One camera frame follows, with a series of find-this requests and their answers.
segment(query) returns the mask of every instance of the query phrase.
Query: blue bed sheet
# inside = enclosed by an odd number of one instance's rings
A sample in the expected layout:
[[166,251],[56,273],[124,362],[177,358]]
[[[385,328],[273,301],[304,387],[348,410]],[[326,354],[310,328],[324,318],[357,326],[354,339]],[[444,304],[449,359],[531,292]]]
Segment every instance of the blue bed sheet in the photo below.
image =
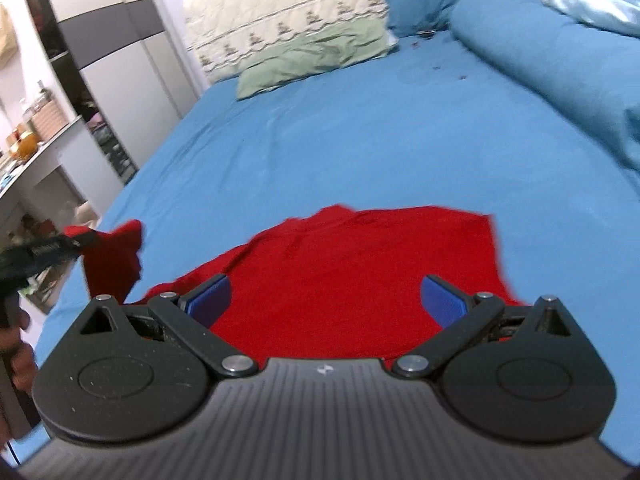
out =
[[606,146],[640,184],[639,38],[586,27],[540,0],[461,0],[450,28]]
[[[235,85],[207,91],[104,218],[104,230],[146,226],[129,300],[335,203],[491,213],[516,295],[557,294],[612,370],[618,400],[602,438],[640,462],[640,203],[609,153],[448,32],[243,102]],[[40,362],[88,299],[76,267]],[[38,431],[18,453],[44,441]]]

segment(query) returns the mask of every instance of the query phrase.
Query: ribbed gray surface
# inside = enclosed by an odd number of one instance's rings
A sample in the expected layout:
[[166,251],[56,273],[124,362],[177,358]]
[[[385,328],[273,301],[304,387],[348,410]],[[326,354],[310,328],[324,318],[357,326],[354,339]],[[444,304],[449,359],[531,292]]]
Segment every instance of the ribbed gray surface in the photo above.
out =
[[520,448],[459,424],[420,381],[376,360],[272,359],[224,381],[172,434],[113,449],[59,440],[20,469],[28,480],[620,480],[597,441]]

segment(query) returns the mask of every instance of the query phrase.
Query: bottle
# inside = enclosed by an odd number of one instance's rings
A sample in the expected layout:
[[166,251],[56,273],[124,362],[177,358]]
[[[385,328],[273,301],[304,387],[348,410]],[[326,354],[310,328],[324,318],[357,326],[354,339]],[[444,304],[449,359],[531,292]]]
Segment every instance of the bottle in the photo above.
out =
[[29,126],[29,122],[33,117],[33,109],[28,104],[27,99],[20,99],[20,106],[22,107],[22,122]]
[[9,156],[13,160],[20,161],[20,153],[18,152],[19,147],[20,147],[20,144],[17,141],[14,142],[11,146],[9,146]]
[[21,161],[27,162],[38,152],[38,142],[40,138],[37,134],[26,130],[20,134],[18,141],[18,157]]
[[39,112],[40,110],[42,110],[42,108],[46,104],[50,103],[53,99],[51,90],[46,88],[46,86],[43,85],[42,81],[38,81],[38,86],[40,87],[40,91],[36,95],[36,101],[34,103],[34,110],[36,112]]
[[18,132],[15,128],[11,131],[10,135],[6,136],[6,145],[13,146],[20,139],[20,132]]

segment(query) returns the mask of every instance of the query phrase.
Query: desk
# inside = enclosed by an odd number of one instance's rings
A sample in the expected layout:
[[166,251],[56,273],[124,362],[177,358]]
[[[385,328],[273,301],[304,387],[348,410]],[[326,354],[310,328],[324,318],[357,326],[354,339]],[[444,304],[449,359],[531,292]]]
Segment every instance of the desk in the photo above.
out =
[[38,171],[38,175],[40,178],[38,181],[41,181],[47,175],[49,175],[52,171],[56,170],[60,164],[57,162],[57,157],[50,156],[50,149],[54,146],[55,142],[60,139],[64,134],[66,134],[71,128],[78,122],[81,121],[81,117],[76,117],[73,121],[71,121],[67,126],[62,128],[58,133],[56,133],[53,137],[51,137],[47,142],[45,142],[40,149],[33,155],[25,164],[19,166],[16,170],[14,170],[14,177],[9,181],[9,183],[4,186],[4,189],[0,191],[0,200],[2,197],[9,192],[11,187],[16,184],[18,179],[22,176],[23,173],[27,171],[30,167],[34,167]]

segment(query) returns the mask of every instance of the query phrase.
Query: cable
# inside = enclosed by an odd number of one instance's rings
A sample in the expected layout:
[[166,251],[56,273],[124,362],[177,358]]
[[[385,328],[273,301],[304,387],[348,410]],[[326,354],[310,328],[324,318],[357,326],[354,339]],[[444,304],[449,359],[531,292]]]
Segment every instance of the cable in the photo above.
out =
[[15,451],[14,451],[14,448],[11,447],[11,443],[7,442],[6,444],[9,448],[9,451],[11,451],[12,456],[14,457],[15,463],[17,463],[17,465],[20,465],[20,461],[18,460],[18,457],[15,455]]

